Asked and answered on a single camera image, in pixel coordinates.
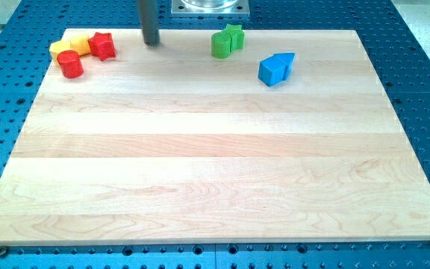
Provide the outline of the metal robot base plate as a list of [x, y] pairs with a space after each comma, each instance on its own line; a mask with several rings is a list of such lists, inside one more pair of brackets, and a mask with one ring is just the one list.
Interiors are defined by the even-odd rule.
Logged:
[[172, 0], [174, 15], [249, 14], [249, 0]]

